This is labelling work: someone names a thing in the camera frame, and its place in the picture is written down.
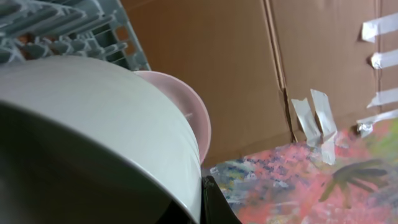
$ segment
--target cardboard box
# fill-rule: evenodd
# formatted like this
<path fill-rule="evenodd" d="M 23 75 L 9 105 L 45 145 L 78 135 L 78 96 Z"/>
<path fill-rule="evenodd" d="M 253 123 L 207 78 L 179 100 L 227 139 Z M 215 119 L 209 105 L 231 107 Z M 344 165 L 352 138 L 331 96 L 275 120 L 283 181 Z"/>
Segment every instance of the cardboard box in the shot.
<path fill-rule="evenodd" d="M 377 91 L 398 87 L 397 67 L 381 73 L 368 63 L 398 49 L 398 32 L 378 44 L 359 39 L 363 22 L 398 12 L 395 0 L 123 4 L 152 69 L 205 102 L 213 129 L 205 166 L 304 140 L 291 99 L 312 102 L 310 89 L 329 96 L 337 126 L 347 128 L 384 110 L 366 109 Z"/>

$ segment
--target pink bowl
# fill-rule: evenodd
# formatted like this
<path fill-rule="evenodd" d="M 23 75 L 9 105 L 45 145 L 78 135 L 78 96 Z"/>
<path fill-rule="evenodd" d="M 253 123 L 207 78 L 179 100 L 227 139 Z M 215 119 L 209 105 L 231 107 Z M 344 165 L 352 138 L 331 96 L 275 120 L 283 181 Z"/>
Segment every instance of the pink bowl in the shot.
<path fill-rule="evenodd" d="M 207 109 L 199 95 L 186 83 L 160 72 L 136 71 L 147 82 L 156 86 L 184 114 L 198 142 L 200 163 L 210 147 L 211 125 Z"/>

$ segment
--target gray plastic dish rack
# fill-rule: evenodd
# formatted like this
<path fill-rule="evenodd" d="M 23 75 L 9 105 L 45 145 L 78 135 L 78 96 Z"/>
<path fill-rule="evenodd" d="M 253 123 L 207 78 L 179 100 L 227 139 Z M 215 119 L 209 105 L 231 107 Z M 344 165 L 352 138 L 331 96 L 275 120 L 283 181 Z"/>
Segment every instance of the gray plastic dish rack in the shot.
<path fill-rule="evenodd" d="M 120 28 L 126 40 L 119 39 Z M 150 70 L 119 0 L 0 0 L 0 64 L 51 55 L 93 57 L 130 70 Z"/>

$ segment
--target pink dish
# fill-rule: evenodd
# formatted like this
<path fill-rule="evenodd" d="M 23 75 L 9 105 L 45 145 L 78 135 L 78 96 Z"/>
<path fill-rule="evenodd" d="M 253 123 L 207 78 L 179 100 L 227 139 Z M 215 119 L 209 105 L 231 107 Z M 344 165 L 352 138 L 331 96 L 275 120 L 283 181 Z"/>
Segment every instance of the pink dish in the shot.
<path fill-rule="evenodd" d="M 200 163 L 203 163 L 210 147 L 211 125 L 206 106 L 199 95 L 186 83 L 171 75 L 153 71 L 134 73 L 156 86 L 184 114 L 197 139 Z"/>

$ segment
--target colorful cloth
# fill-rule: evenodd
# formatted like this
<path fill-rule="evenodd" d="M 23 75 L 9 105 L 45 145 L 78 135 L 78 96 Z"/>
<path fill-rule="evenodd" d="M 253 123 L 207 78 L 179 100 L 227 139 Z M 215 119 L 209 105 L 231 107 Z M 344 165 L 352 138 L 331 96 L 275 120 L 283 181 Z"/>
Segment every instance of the colorful cloth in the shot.
<path fill-rule="evenodd" d="M 333 165 L 322 149 L 295 143 L 202 174 L 216 179 L 243 223 L 398 223 L 398 119 L 364 139 L 341 131 L 333 143 Z"/>

